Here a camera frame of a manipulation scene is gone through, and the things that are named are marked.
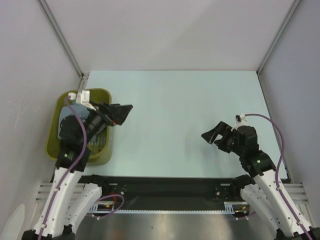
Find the blue-grey t shirt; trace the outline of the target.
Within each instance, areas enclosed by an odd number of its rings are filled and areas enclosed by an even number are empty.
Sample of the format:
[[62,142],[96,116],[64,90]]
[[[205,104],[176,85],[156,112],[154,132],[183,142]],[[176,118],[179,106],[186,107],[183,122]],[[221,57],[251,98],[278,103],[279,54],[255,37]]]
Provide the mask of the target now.
[[[72,108],[76,111],[76,113],[79,115],[80,119],[84,122],[84,120],[88,117],[89,115],[89,110],[81,105],[81,104],[77,104],[75,101],[72,102],[71,104]],[[57,131],[57,138],[59,140],[61,140],[60,137],[60,131],[61,131],[61,123],[62,120],[68,116],[73,116],[73,112],[67,107],[67,106],[63,106],[61,111],[60,111],[60,115],[59,115],[59,120],[58,120],[58,131]],[[103,132],[106,128],[106,125],[104,124],[99,131],[97,132],[97,134],[95,136],[92,137],[91,142],[96,142],[97,141],[97,136],[98,134],[100,134],[101,132]]]

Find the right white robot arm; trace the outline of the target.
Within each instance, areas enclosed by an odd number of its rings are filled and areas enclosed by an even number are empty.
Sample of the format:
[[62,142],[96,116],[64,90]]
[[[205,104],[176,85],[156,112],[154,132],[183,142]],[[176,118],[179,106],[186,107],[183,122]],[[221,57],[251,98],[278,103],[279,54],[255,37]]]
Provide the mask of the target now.
[[231,196],[244,200],[268,226],[276,240],[318,240],[320,229],[303,216],[295,206],[268,154],[260,150],[256,129],[239,122],[231,127],[221,121],[202,138],[226,153],[239,157],[247,172],[235,178]]

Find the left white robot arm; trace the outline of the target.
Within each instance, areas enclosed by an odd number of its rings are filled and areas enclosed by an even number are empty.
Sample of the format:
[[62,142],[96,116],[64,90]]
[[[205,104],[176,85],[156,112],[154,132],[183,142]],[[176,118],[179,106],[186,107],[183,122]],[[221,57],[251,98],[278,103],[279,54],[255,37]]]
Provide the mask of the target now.
[[98,104],[90,101],[89,114],[86,119],[81,119],[67,99],[65,103],[72,114],[60,123],[60,151],[55,163],[52,186],[38,221],[33,229],[23,233],[24,240],[73,240],[95,202],[123,197],[111,194],[111,188],[104,177],[92,175],[80,196],[71,203],[74,190],[91,155],[88,143],[102,127],[121,126],[133,105]]

